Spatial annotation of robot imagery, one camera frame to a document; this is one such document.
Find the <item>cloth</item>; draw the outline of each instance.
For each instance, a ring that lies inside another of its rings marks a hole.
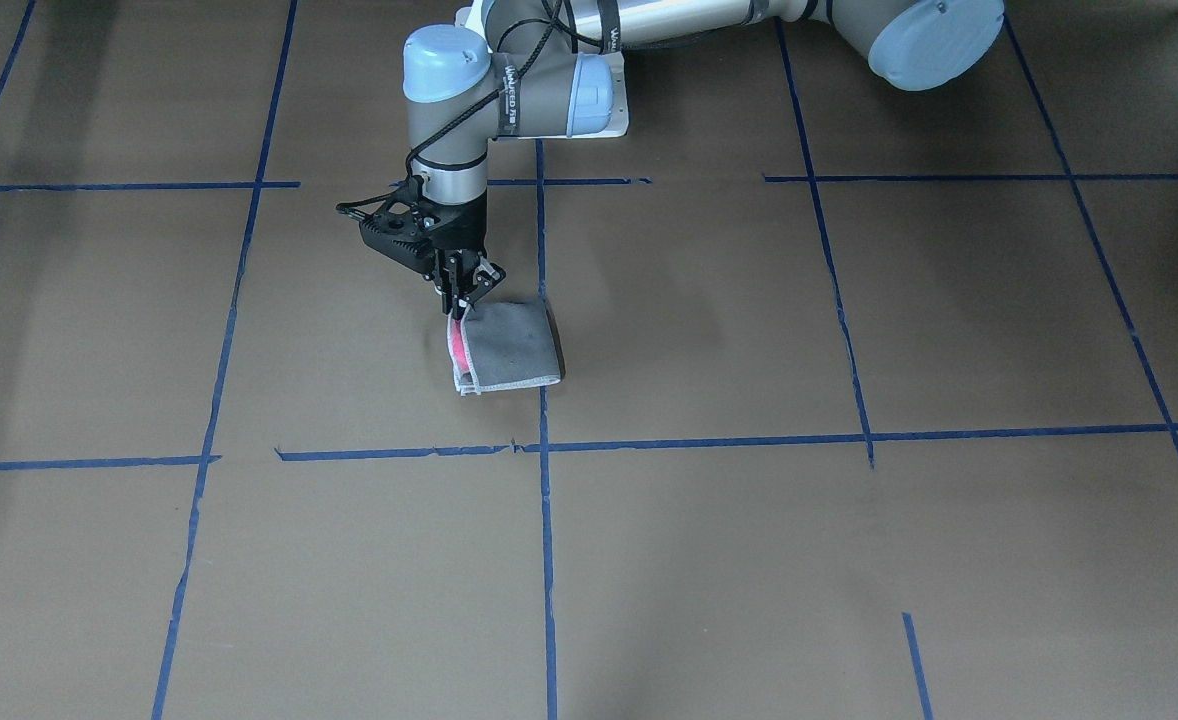
[[[446,350],[459,395],[550,387],[562,381],[552,324],[540,297],[479,302],[458,323],[446,318]]]

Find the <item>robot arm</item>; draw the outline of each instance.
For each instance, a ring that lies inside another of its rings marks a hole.
[[[621,51],[768,18],[816,19],[892,85],[926,90],[986,53],[1002,12],[1002,0],[474,0],[459,24],[419,28],[403,46],[405,179],[337,210],[372,250],[432,282],[443,313],[459,319],[505,279],[484,247],[488,143],[620,136]]]

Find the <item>gray strap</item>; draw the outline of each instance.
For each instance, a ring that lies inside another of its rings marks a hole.
[[[598,19],[602,20],[601,54],[620,53],[620,4],[617,0],[598,0]]]
[[[497,103],[501,111],[501,137],[517,137],[519,126],[519,78],[517,65],[508,53],[492,53],[492,73],[496,73],[496,85],[501,88]]]

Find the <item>gray cloth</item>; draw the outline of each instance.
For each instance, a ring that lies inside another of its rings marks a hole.
[[[479,395],[497,389],[550,387],[561,382],[557,343],[543,300],[479,302],[461,321],[469,370],[452,359],[456,389]],[[451,319],[446,319],[451,354]]]

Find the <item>floor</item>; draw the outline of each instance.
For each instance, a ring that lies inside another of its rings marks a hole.
[[[0,1],[0,716],[1178,716],[1178,0],[631,57],[479,398],[332,211],[452,6]]]

